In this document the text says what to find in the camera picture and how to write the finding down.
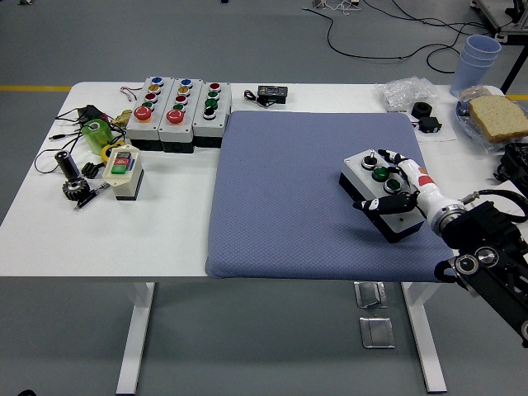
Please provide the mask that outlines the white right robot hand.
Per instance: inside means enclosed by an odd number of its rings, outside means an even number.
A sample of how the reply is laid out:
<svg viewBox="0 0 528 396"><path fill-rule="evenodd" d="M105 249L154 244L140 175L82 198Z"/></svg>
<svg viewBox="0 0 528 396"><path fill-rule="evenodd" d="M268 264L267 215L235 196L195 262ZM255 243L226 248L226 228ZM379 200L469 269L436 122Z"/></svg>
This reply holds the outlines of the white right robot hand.
<svg viewBox="0 0 528 396"><path fill-rule="evenodd" d="M396 215L418 208L433 229L443 221L451 209L460 207L455 200L441 193L427 171L414 160L384 149L380 149L378 155L386 163L392 164L392 167L387 167L388 172L397 173L408 185L408 189L369 200L366 197L355 200L354 208L375 215Z"/></svg>

